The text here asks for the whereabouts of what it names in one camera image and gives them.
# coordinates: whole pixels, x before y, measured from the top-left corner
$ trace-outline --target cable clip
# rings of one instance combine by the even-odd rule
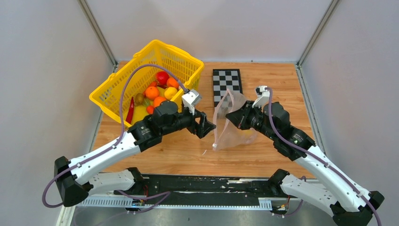
[[[328,168],[328,167],[330,167],[330,165],[331,165],[331,162],[329,161],[329,162],[327,162],[327,165],[324,165],[324,167]]]
[[[356,194],[356,196],[359,197],[359,198],[362,197],[362,196],[364,196],[364,191],[360,191],[360,193],[359,193],[359,194]]]

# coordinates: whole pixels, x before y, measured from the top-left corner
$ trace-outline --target red apple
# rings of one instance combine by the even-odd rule
[[[157,75],[156,75],[156,77],[157,77],[158,83],[159,83],[161,86],[165,86],[165,85],[166,85],[166,82],[167,82],[168,79],[169,79],[168,73],[166,73],[166,72],[164,72],[164,71],[158,72]]]

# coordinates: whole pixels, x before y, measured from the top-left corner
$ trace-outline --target red tomato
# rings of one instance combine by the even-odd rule
[[[159,84],[161,86],[165,86],[167,81],[168,81],[168,79],[169,79],[168,73],[166,73],[164,71],[158,72],[156,77],[157,77],[157,80],[158,80],[158,82],[159,82]]]
[[[147,110],[148,114],[152,114],[152,113],[154,113],[154,107],[153,107],[153,106],[151,106],[151,105],[150,105],[150,106],[148,106],[146,110]]]

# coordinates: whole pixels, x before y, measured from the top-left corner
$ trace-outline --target red chili pepper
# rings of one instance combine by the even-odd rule
[[[126,121],[129,124],[132,123],[134,110],[135,110],[135,99],[132,97],[132,100],[130,101],[130,107],[129,107],[128,115],[126,116]]]

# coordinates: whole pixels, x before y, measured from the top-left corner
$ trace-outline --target metal corner post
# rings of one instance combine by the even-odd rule
[[[327,8],[326,13],[324,14],[324,16],[322,17],[322,19],[320,20],[319,25],[317,26],[315,32],[313,33],[311,39],[308,42],[308,45],[306,46],[305,50],[303,51],[301,58],[299,58],[297,65],[298,66],[302,66],[305,59],[307,58],[310,50],[312,49],[314,43],[316,42],[316,40],[319,38],[321,32],[323,31],[325,25],[327,24],[328,20],[330,19],[330,17],[332,16],[332,14],[334,13],[336,7],[338,6],[338,4],[340,3],[341,0],[332,0],[330,5]]]
[[[341,0],[331,0],[330,5],[328,6],[324,16],[322,17],[319,25],[317,26],[315,32],[313,33],[311,39],[309,40],[306,48],[304,49],[301,57],[299,58],[298,62],[296,63],[296,74],[298,75],[299,79],[299,84],[301,86],[304,102],[306,105],[306,109],[308,111],[308,116],[311,121],[311,127],[313,134],[315,136],[315,139],[319,145],[319,147],[325,152],[325,148],[323,145],[323,140],[320,135],[320,129],[319,129],[319,123],[317,116],[314,112],[314,105],[311,100],[311,97],[309,96],[308,89],[307,89],[307,83],[306,79],[304,79],[304,73],[302,69],[302,65],[304,64],[307,56],[309,55],[311,49],[313,48],[314,44],[316,43],[317,39],[319,38],[320,34],[323,32],[323,29],[325,28],[327,22],[333,15],[336,7],[340,3]]]
[[[101,46],[103,47],[108,59],[110,60],[113,67],[116,68],[118,62],[115,59],[115,56],[113,55],[113,53],[111,51],[111,48],[108,46],[108,43],[105,40],[105,37],[104,37],[103,33],[101,32],[100,27],[98,26],[96,19],[94,18],[88,3],[86,2],[86,0],[77,0],[77,1],[79,3],[83,13],[85,14],[91,28],[93,28],[93,31],[96,34]]]

